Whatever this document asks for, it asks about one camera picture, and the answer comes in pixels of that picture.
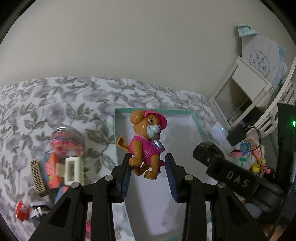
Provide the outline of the red bottle white cap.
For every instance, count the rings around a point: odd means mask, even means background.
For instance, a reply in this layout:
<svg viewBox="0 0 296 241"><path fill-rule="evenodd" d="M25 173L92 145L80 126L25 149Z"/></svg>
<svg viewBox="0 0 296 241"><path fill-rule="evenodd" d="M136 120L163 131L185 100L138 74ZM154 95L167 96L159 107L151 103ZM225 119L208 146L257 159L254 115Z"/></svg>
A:
<svg viewBox="0 0 296 241"><path fill-rule="evenodd" d="M20 201L16 206L16 217L19 221L25 221L30 215L30 205Z"/></svg>

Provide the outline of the cream plastic bracket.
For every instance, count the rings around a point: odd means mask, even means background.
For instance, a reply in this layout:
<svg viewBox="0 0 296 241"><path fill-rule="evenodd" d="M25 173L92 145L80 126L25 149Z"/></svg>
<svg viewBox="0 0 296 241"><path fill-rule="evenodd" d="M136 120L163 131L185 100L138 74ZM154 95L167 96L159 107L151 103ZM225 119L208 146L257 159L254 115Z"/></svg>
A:
<svg viewBox="0 0 296 241"><path fill-rule="evenodd" d="M71 186L74 182L79 182L82 186L84 181L84 163L81 157L68 157L65 163L56 164L56 175L64 179L64 185Z"/></svg>

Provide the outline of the gold patterned lighter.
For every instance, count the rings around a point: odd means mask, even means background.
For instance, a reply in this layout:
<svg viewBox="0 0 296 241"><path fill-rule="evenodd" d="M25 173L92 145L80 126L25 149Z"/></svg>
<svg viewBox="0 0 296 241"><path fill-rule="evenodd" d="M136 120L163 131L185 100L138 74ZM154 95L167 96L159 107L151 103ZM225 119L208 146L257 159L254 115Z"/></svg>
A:
<svg viewBox="0 0 296 241"><path fill-rule="evenodd" d="M30 161L30 168L36 192L41 196L47 194L46 187L42 178L42 172L37 160Z"/></svg>

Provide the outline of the brown pup toy figure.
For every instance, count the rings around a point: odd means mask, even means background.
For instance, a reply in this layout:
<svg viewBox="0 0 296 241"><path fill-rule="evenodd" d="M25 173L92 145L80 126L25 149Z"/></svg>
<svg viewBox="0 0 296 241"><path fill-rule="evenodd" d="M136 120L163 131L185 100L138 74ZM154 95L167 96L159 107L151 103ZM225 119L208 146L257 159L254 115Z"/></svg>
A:
<svg viewBox="0 0 296 241"><path fill-rule="evenodd" d="M156 180L165 166L161 153L165 151L160 141L161 132L167 127L167 119L154 110L134 110L130 115L135 135L129 144L124 137L119 137L116 146L130 153L129 165L137 176L144 175L149 180Z"/></svg>

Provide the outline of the white smartwatch band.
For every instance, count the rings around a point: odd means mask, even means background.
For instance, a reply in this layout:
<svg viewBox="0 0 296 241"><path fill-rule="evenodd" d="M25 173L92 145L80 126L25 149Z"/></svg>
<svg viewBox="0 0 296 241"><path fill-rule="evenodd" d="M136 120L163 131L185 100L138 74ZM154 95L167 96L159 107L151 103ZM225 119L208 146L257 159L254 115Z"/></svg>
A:
<svg viewBox="0 0 296 241"><path fill-rule="evenodd" d="M31 186L27 189L22 202L25 208L29 210L29 218L32 218L37 214L35 209L46 206L46 200L44 198L45 197L41 197L37 193L35 186Z"/></svg>

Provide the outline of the round tin coiled hairbands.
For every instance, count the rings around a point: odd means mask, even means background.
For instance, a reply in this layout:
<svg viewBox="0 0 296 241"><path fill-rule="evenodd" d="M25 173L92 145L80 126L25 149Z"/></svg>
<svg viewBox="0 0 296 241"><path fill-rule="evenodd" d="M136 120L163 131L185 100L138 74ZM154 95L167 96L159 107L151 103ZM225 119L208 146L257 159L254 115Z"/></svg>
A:
<svg viewBox="0 0 296 241"><path fill-rule="evenodd" d="M51 147L60 158L82 156L85 137L71 126L57 127L51 135Z"/></svg>

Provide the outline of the white shelf unit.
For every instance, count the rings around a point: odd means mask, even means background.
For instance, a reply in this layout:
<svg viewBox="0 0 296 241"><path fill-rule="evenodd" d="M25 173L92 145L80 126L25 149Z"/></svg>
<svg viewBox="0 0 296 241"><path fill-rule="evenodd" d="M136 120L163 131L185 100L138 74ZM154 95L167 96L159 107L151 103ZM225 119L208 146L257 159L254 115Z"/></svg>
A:
<svg viewBox="0 0 296 241"><path fill-rule="evenodd" d="M228 131L255 108L262 110L254 126L263 136L270 135L278 126L278 103L295 104L295 61L276 92L262 74L238 57L209 102L217 121Z"/></svg>

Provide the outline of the floral fleece blanket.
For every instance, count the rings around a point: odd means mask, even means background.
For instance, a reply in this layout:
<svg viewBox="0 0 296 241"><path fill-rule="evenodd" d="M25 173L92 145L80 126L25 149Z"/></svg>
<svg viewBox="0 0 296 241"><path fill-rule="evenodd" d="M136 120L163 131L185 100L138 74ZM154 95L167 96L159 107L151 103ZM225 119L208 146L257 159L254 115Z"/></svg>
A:
<svg viewBox="0 0 296 241"><path fill-rule="evenodd" d="M51 151L52 132L76 128L85 137L85 182L93 183L118 164L113 116L117 108L189 110L201 127L216 118L196 91L130 79L48 77L1 87L1 216L18 240L28 240L35 227L16 218L16 205L34 182L30 162Z"/></svg>

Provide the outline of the white printed card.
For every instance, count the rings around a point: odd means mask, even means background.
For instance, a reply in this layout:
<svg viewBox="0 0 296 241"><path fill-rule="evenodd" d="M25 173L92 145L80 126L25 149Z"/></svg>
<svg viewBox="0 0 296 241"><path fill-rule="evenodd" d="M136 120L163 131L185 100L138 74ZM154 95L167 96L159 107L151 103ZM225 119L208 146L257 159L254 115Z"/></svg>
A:
<svg viewBox="0 0 296 241"><path fill-rule="evenodd" d="M242 37L242 58L262 74L274 88L287 74L287 50L260 34Z"/></svg>

